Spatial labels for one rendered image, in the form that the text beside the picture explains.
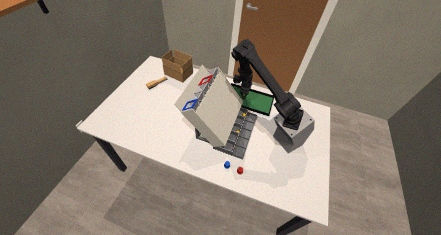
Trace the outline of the brown cardboard box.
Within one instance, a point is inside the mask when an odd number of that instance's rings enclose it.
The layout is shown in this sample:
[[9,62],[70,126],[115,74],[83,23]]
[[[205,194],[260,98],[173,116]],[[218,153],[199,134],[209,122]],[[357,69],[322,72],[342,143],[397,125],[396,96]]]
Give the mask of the brown cardboard box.
[[180,82],[186,81],[193,74],[192,56],[172,49],[162,56],[164,74]]

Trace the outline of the grey slanted cover panel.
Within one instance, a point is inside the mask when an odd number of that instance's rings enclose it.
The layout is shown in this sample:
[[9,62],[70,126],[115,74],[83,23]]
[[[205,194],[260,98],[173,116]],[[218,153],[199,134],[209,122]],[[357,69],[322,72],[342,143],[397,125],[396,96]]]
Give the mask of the grey slanted cover panel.
[[[199,85],[209,75],[213,75],[209,82]],[[198,100],[193,108],[182,111],[194,99]],[[174,105],[213,149],[243,160],[257,115],[242,108],[242,103],[219,67],[207,71],[201,65]]]

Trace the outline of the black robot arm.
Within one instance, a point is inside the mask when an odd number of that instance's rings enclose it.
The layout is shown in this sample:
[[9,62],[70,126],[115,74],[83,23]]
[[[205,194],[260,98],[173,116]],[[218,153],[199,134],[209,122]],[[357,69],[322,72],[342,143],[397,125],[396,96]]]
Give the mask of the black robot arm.
[[236,84],[241,83],[242,81],[241,87],[246,88],[246,82],[251,82],[253,77],[253,72],[250,67],[251,65],[273,94],[276,101],[276,103],[274,103],[276,110],[283,118],[286,119],[283,121],[283,126],[298,130],[303,117],[303,110],[299,109],[301,104],[292,93],[286,93],[280,87],[278,82],[259,58],[255,47],[256,46],[249,39],[247,39],[241,41],[232,49],[233,52],[231,52],[231,54],[233,58],[236,61],[239,60],[240,63],[240,67],[238,68],[240,75],[235,74],[233,82]]

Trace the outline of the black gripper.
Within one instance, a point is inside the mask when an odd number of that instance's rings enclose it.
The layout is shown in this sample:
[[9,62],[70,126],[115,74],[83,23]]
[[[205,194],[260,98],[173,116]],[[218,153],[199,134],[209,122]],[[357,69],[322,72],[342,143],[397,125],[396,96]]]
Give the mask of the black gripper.
[[[245,81],[245,80],[244,80],[244,81]],[[245,81],[245,82],[246,82],[246,81]],[[247,91],[249,91],[249,90],[251,89],[251,86],[252,86],[252,81],[251,81],[251,82],[246,82],[246,83],[247,83],[247,84],[246,84],[246,88],[241,87],[241,90],[240,90],[240,93],[241,93],[241,95],[242,95],[243,98],[249,94],[249,92],[247,92]],[[245,93],[244,96],[243,96],[243,93]]]

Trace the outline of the green tray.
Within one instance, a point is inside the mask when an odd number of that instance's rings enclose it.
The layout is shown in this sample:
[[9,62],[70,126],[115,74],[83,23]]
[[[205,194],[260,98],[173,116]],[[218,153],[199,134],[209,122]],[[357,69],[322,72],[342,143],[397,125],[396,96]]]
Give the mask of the green tray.
[[253,112],[257,112],[259,114],[263,114],[266,116],[270,115],[271,107],[273,104],[274,96],[271,94],[263,93],[261,91],[250,89],[249,94],[242,97],[240,90],[241,86],[231,83],[232,87],[238,93],[240,98],[243,100],[241,105],[242,108],[251,110]]

